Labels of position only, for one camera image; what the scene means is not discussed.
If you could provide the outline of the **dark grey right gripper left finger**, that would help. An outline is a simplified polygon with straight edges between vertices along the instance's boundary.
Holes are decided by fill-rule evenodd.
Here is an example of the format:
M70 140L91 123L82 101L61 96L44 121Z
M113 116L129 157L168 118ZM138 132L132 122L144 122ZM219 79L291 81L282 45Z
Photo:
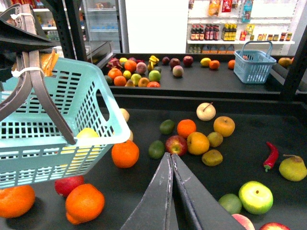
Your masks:
M122 230L178 230L173 192L173 164L165 153L141 201Z

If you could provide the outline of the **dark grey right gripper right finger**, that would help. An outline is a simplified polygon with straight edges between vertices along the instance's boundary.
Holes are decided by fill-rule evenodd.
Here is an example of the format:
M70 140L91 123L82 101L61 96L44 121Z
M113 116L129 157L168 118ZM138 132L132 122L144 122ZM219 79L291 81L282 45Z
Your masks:
M177 156L172 155L174 175L183 205L185 219L191 230L243 230Z

